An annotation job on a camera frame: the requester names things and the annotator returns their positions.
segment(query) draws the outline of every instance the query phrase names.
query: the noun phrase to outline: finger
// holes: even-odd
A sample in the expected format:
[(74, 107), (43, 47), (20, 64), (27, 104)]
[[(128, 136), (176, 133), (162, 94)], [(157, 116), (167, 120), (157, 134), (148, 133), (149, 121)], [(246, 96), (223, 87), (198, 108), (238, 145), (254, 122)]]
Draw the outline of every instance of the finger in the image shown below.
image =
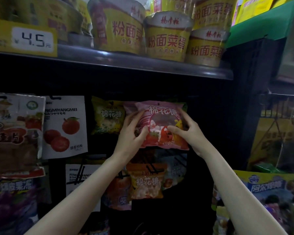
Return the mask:
[(134, 116), (135, 114), (137, 114), (137, 112), (138, 112), (138, 111), (135, 111), (135, 112), (129, 114), (128, 116), (126, 116), (126, 118), (124, 119), (123, 127), (127, 127), (127, 126), (129, 126), (129, 123), (130, 123), (131, 119), (133, 118), (133, 116)]
[(141, 112), (139, 112), (132, 120), (132, 122), (129, 124), (129, 127), (131, 127), (133, 130), (135, 129), (139, 119), (141, 118), (141, 116), (144, 114), (144, 110), (142, 110)]
[(196, 123), (184, 110), (182, 110), (181, 108), (178, 108), (178, 110), (185, 119), (188, 126), (191, 126), (192, 124)]
[(148, 126), (145, 125), (143, 130), (141, 131), (141, 133), (138, 135), (138, 137), (135, 140), (138, 141), (140, 145), (142, 145), (146, 139), (147, 134), (148, 134)]
[(184, 138), (186, 136), (186, 132), (187, 132), (187, 131), (184, 131), (184, 130), (182, 130), (176, 126), (172, 126), (172, 125), (168, 126), (168, 130), (174, 134), (180, 135), (182, 138)]

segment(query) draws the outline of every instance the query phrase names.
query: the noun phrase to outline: purple jelly package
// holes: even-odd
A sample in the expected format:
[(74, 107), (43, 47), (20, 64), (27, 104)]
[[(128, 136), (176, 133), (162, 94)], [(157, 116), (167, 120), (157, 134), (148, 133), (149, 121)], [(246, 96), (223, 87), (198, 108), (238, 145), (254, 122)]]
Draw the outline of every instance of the purple jelly package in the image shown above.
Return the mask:
[(0, 235), (23, 235), (37, 221), (33, 179), (0, 177)]

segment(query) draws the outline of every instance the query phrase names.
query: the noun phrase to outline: green circular logo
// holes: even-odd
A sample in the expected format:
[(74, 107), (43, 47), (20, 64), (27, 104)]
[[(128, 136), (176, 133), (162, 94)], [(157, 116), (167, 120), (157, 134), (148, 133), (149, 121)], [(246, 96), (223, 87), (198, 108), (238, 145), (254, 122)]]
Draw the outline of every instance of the green circular logo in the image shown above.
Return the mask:
[(26, 106), (30, 110), (36, 110), (38, 108), (38, 103), (35, 101), (29, 101), (27, 102)]

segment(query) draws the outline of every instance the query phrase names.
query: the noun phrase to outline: white snack package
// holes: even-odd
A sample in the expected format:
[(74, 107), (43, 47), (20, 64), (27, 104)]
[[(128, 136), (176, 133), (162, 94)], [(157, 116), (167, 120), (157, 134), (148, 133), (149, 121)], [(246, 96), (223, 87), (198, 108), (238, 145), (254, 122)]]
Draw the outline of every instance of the white snack package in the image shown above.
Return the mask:
[(43, 159), (67, 158), (86, 152), (84, 96), (46, 96)]
[[(66, 164), (65, 165), (65, 181), (66, 181), (66, 196), (75, 190), (83, 181), (93, 174), (101, 165), (81, 165)], [(98, 201), (93, 212), (100, 211), (101, 201)]]

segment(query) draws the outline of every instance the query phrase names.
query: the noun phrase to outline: hand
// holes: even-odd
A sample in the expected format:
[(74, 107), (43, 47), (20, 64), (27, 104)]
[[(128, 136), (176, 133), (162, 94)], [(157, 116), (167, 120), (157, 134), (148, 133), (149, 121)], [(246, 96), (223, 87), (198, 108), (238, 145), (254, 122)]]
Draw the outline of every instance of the hand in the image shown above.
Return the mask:
[(187, 125), (189, 126), (189, 129), (185, 131), (176, 126), (170, 125), (168, 126), (168, 130), (184, 138), (186, 142), (188, 142), (188, 144), (192, 146), (196, 154), (201, 156), (201, 149), (211, 144), (202, 133), (198, 124), (195, 121), (193, 121), (192, 118), (185, 111), (181, 109), (179, 109), (179, 111), (185, 119)]
[(126, 116), (123, 127), (121, 129), (117, 146), (115, 146), (113, 156), (118, 157), (124, 162), (124, 166), (135, 156), (148, 134), (148, 126), (144, 126), (138, 137), (135, 137), (135, 127), (144, 111), (134, 112)]

